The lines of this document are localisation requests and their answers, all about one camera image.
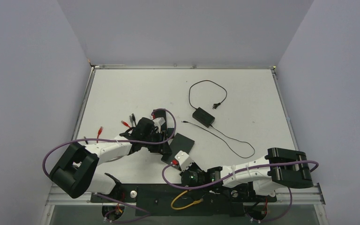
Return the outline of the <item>large black network switch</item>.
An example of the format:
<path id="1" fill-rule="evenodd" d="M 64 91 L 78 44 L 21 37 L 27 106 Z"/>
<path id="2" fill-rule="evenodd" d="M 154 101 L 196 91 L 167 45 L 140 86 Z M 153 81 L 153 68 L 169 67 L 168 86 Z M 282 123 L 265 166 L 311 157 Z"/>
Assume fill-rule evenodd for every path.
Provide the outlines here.
<path id="1" fill-rule="evenodd" d="M 180 151 L 183 151 L 183 152 L 189 154 L 192 147 L 194 146 L 194 144 L 195 144 L 194 140 L 192 140 L 180 133 L 177 133 L 174 136 L 172 142 L 169 144 L 171 153 L 168 155 L 163 155 L 161 157 L 161 161 L 169 165 L 175 159 L 175 156 Z"/>

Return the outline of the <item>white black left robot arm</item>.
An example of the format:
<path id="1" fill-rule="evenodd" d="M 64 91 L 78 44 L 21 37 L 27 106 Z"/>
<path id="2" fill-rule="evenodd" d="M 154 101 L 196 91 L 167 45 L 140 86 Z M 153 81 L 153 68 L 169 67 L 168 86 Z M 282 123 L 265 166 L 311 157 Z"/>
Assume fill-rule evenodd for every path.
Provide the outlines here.
<path id="1" fill-rule="evenodd" d="M 153 153 L 164 154 L 168 144 L 164 117 L 153 120 L 141 118 L 135 127 L 119 134 L 112 142 L 97 141 L 82 145 L 69 144 L 48 178 L 64 190 L 71 198 L 78 198 L 85 192 L 100 193 L 111 202 L 120 198 L 121 182 L 108 173 L 97 173 L 96 168 L 110 160 L 129 156 L 141 148 Z"/>

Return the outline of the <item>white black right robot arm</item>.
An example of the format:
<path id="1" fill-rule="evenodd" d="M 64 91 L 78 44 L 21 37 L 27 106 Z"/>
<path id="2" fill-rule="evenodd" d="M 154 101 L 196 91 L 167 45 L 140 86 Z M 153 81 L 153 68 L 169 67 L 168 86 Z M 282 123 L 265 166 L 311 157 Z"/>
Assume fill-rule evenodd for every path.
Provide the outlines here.
<path id="1" fill-rule="evenodd" d="M 202 170 L 191 157 L 180 151 L 173 160 L 186 187 L 200 187 L 213 193 L 232 191 L 245 186 L 251 200 L 271 195 L 278 188 L 295 189 L 313 186 L 307 156 L 302 151 L 270 148 L 267 155 L 244 164 L 217 166 Z"/>

